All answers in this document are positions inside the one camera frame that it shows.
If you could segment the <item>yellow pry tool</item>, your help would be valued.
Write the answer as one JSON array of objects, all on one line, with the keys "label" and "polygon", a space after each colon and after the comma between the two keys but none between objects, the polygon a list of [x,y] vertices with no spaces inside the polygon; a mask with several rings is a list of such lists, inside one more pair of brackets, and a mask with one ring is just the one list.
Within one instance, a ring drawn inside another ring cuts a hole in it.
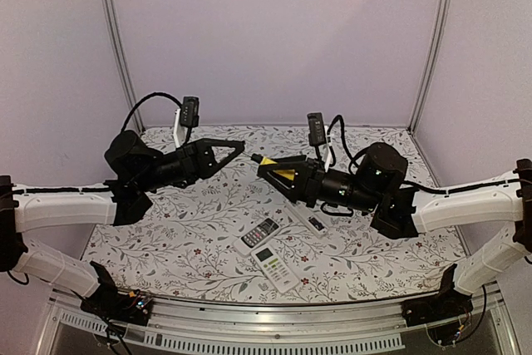
[{"label": "yellow pry tool", "polygon": [[280,179],[283,178],[287,181],[294,181],[296,177],[296,170],[294,168],[279,168],[273,170],[267,170],[266,165],[287,165],[287,164],[293,164],[295,162],[304,161],[305,156],[304,155],[295,155],[295,156],[289,156],[289,157],[283,157],[278,159],[271,159],[268,157],[265,157],[260,154],[252,154],[250,156],[251,160],[259,165],[257,169],[257,176],[260,178],[265,179],[266,174],[268,172],[273,173],[273,175]]}]

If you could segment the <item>slim white remote control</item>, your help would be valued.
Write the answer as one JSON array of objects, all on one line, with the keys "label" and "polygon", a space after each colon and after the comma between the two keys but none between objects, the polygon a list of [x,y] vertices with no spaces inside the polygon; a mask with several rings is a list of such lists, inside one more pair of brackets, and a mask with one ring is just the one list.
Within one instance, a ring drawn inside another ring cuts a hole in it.
[{"label": "slim white remote control", "polygon": [[321,239],[327,232],[327,225],[319,219],[308,207],[287,201],[285,210],[291,222],[299,223],[307,228],[315,237]]}]

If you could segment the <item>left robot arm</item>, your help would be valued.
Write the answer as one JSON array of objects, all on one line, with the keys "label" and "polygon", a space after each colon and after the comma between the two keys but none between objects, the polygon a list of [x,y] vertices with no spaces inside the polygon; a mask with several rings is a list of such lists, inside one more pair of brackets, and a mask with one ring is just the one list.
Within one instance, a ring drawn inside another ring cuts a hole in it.
[{"label": "left robot arm", "polygon": [[106,268],[83,263],[48,245],[25,240],[24,233],[74,224],[124,226],[144,218],[149,195],[172,186],[185,189],[217,174],[244,151],[242,141],[203,138],[164,153],[137,133],[122,131],[104,154],[113,180],[87,187],[37,188],[1,178],[1,270],[37,277],[70,289],[107,317],[124,308]]}]

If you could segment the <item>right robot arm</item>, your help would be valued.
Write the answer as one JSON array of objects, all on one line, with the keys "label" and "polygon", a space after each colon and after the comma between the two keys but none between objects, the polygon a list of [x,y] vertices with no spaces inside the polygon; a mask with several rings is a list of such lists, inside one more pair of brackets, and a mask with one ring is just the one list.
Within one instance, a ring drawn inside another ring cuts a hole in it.
[{"label": "right robot arm", "polygon": [[371,226],[389,239],[414,238],[448,226],[501,222],[503,228],[469,258],[445,271],[430,301],[448,318],[478,288],[531,254],[531,161],[495,178],[442,189],[406,180],[408,161],[394,147],[373,143],[359,152],[354,173],[326,167],[305,155],[271,160],[252,155],[257,175],[287,200],[318,201],[372,215]]}]

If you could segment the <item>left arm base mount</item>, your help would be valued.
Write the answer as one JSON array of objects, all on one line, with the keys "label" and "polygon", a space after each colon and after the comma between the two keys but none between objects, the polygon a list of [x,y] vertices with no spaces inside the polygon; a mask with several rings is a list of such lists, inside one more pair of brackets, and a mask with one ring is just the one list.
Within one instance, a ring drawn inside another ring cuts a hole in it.
[{"label": "left arm base mount", "polygon": [[81,310],[105,320],[146,326],[153,308],[153,297],[135,290],[120,293],[117,289],[99,287],[81,301]]}]

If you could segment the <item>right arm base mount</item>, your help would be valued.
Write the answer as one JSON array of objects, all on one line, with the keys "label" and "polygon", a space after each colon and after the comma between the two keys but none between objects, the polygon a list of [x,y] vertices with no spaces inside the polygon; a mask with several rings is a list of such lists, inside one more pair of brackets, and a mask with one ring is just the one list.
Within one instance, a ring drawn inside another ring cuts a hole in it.
[{"label": "right arm base mount", "polygon": [[452,318],[453,322],[429,327],[428,338],[442,347],[456,344],[466,329],[469,314],[473,310],[471,295],[454,289],[401,303],[401,315],[408,327],[439,323]]}]

